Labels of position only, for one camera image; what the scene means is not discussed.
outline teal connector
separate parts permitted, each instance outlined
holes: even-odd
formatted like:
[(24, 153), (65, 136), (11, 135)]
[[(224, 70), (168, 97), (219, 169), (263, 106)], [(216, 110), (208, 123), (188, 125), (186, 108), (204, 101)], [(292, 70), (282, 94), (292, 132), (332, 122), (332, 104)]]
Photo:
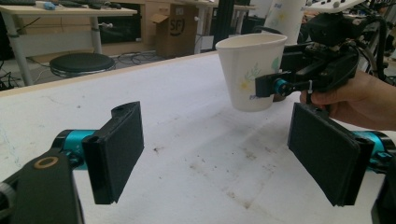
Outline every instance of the teal connector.
[(72, 163), (78, 164), (78, 167), (76, 167), (77, 170), (87, 170), (84, 149), (81, 143), (82, 139), (86, 136), (93, 135), (94, 132), (95, 130), (74, 130), (64, 140), (63, 154)]
[(372, 132), (368, 132), (368, 131), (355, 131), (353, 132), (354, 134), (363, 137), (363, 138), (368, 138), (370, 140), (372, 140), (374, 142), (374, 148), (373, 148), (373, 152), (372, 152), (372, 156), (374, 156), (377, 152), (384, 152), (385, 148), (384, 145), (381, 142), (381, 139)]
[(287, 84), (288, 82), (279, 78), (276, 80), (276, 83), (274, 85), (274, 92), (283, 95), (285, 91), (282, 91), (282, 87), (284, 87), (284, 84)]

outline black stool seat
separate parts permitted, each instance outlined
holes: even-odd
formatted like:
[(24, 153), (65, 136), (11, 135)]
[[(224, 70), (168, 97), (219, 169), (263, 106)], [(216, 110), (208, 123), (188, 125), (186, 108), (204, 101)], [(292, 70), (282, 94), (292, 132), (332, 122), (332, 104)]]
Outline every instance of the black stool seat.
[(59, 77), (81, 77), (105, 72), (115, 67), (110, 57), (97, 53), (71, 53), (49, 62), (51, 72)]

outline paper cup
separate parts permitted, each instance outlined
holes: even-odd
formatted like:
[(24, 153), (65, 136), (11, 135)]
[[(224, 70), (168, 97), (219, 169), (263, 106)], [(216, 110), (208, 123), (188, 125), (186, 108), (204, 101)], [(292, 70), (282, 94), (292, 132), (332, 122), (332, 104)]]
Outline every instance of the paper cup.
[(296, 45), (304, 15), (306, 0), (274, 0), (265, 18), (264, 27), (286, 35), (286, 45)]
[(255, 78), (277, 73), (287, 37), (275, 34), (239, 35), (216, 44), (231, 103), (235, 109), (261, 111), (274, 95), (256, 96)]

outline desk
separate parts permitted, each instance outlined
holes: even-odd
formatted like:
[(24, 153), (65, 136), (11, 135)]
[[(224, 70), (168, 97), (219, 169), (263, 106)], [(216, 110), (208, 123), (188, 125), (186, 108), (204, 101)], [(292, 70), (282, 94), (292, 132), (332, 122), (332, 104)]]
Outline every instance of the desk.
[[(179, 3), (193, 5), (198, 8), (198, 24), (197, 24), (197, 36), (195, 40), (195, 53), (201, 53), (201, 49), (212, 49), (213, 36), (208, 36), (204, 31), (204, 24), (210, 25), (210, 20), (207, 19), (206, 13), (208, 10), (218, 7), (219, 3), (212, 3), (205, 0), (195, 1), (195, 0), (176, 0)], [(244, 16), (249, 10), (257, 9), (254, 6), (238, 6), (234, 5), (233, 10), (233, 20), (236, 21), (236, 34), (240, 35), (242, 30), (242, 23), (244, 21)]]
[[(96, 53), (102, 53), (100, 33), (97, 17), (131, 16), (136, 13), (131, 9), (95, 10), (90, 8), (60, 8), (45, 10), (37, 7), (0, 6), (7, 27), (8, 36), (15, 58), (21, 70), (23, 82), (26, 86), (33, 85), (30, 70), (26, 62), (27, 57), (94, 47)], [(90, 17), (91, 31), (61, 33), (50, 35), (19, 35), (16, 18), (23, 17)]]
[(99, 129), (140, 101), (145, 149), (119, 203), (93, 203), (75, 171), (87, 224), (369, 224), (383, 182), (366, 173), (355, 206), (332, 207), (287, 148), (293, 102), (232, 108), (216, 52), (0, 92), (0, 180), (65, 129)]

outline floor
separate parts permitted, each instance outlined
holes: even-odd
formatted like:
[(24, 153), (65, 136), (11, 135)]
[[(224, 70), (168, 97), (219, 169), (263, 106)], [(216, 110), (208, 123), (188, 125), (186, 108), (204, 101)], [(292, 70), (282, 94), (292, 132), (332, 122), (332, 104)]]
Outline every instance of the floor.
[[(116, 69), (163, 60), (163, 58), (155, 54), (155, 51), (122, 54), (112, 56), (112, 58), (116, 62)], [(50, 71), (48, 63), (37, 63), (29, 60), (28, 64), (32, 74), (32, 79), (35, 84), (64, 79), (63, 77), (57, 77), (53, 75)], [(4, 61), (3, 65), (1, 65), (0, 62), (0, 81), (4, 82), (7, 86), (10, 84), (14, 88), (20, 88), (24, 86), (16, 60), (6, 60)]]

